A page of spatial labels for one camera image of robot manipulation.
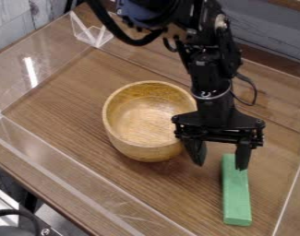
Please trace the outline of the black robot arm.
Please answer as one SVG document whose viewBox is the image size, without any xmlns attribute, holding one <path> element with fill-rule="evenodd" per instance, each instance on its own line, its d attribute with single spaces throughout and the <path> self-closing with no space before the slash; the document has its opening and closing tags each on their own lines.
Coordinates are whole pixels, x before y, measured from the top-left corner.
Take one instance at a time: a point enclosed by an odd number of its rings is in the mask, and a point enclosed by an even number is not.
<svg viewBox="0 0 300 236">
<path fill-rule="evenodd" d="M 229 19 L 215 0 L 115 0 L 116 14 L 131 27 L 162 30 L 165 47 L 179 55 L 191 80 L 197 109 L 171 117 L 174 135 L 191 161 L 201 166 L 209 142 L 235 146 L 234 168 L 248 169 L 252 150 L 262 146 L 261 119 L 239 112 L 231 80 L 238 73 L 241 50 Z"/>
</svg>

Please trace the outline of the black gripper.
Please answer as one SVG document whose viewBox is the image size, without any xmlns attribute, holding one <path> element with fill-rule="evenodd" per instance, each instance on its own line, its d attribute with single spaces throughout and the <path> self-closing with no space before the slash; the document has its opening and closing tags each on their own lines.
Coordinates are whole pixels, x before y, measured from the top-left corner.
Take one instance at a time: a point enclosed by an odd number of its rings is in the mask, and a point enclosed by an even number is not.
<svg viewBox="0 0 300 236">
<path fill-rule="evenodd" d="M 198 166 L 203 165 L 206 142 L 233 144 L 237 146 L 235 169 L 246 170 L 252 149 L 264 144 L 265 122 L 238 111 L 230 88 L 191 89 L 191 95 L 197 109 L 171 118 L 175 137 L 181 140 L 191 161 Z"/>
</svg>

